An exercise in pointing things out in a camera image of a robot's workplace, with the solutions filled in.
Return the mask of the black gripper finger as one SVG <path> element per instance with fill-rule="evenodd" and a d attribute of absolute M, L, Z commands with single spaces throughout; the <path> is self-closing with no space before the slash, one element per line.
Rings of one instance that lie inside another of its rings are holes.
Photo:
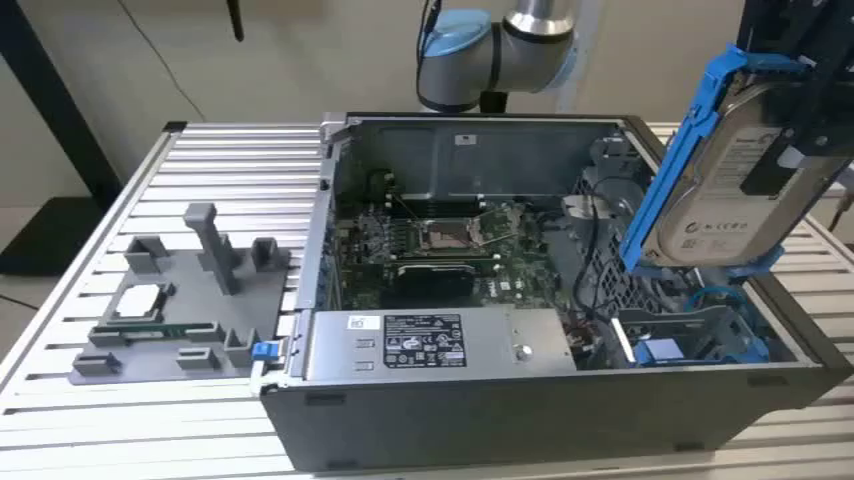
<path fill-rule="evenodd" d="M 806 154 L 801 151 L 798 144 L 802 136 L 803 130 L 793 127 L 781 132 L 741 184 L 745 195 L 775 196 L 779 194 L 806 160 Z"/>

